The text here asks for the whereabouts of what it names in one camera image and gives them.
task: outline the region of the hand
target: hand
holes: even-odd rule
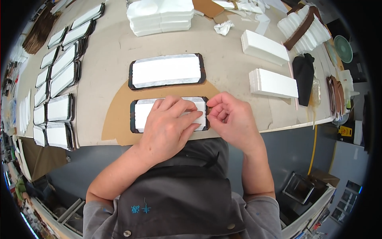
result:
[[[250,153],[261,139],[250,104],[222,92],[210,99],[207,106],[212,107],[207,115],[211,128],[244,154]]]
[[[181,116],[185,111],[190,113]],[[179,96],[157,99],[147,117],[143,136],[139,141],[140,152],[151,166],[176,155],[200,124],[193,123],[202,116],[194,102]]]

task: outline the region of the floor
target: floor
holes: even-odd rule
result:
[[[313,162],[313,167],[325,172],[329,171],[337,133],[336,128],[327,125],[329,126],[319,125],[317,128]],[[262,134],[276,193],[282,191],[293,171],[307,175],[312,158],[314,132],[312,127],[304,127]],[[71,162],[49,173],[52,184],[62,192],[85,198],[86,190],[93,179],[128,148],[129,146],[87,146],[68,152]],[[243,153],[231,145],[229,150],[228,178],[232,191],[242,195]]]

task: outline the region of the white box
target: white box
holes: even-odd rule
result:
[[[264,69],[255,69],[249,73],[251,93],[282,98],[298,98],[295,79]]]
[[[241,36],[244,54],[283,65],[289,62],[288,51],[285,46],[266,38],[265,36],[245,30]]]

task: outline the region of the brown paper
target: brown paper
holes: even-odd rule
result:
[[[228,17],[225,14],[225,12],[222,12],[221,14],[217,15],[216,17],[214,17],[214,21],[215,21],[216,24],[222,24],[222,23],[228,21]]]
[[[106,114],[101,140],[117,140],[119,145],[133,145],[141,137],[141,133],[130,131],[130,103],[136,99],[164,98],[167,95],[205,96],[211,99],[220,93],[207,80],[204,84],[192,86],[170,86],[157,89],[132,91],[126,81],[115,94]]]
[[[224,11],[224,7],[212,0],[193,0],[192,2],[195,10],[204,13],[209,18],[214,18]]]

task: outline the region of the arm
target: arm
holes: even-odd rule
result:
[[[250,104],[222,92],[210,99],[207,105],[212,107],[207,116],[211,127],[225,141],[244,153],[241,174],[243,198],[246,201],[259,195],[276,198],[267,150],[256,127]]]
[[[186,110],[191,113],[180,117]],[[121,195],[140,175],[176,155],[200,125],[192,123],[202,115],[196,110],[193,102],[180,97],[167,96],[156,100],[139,143],[94,179],[87,190],[86,202],[99,201],[113,206],[114,198]]]

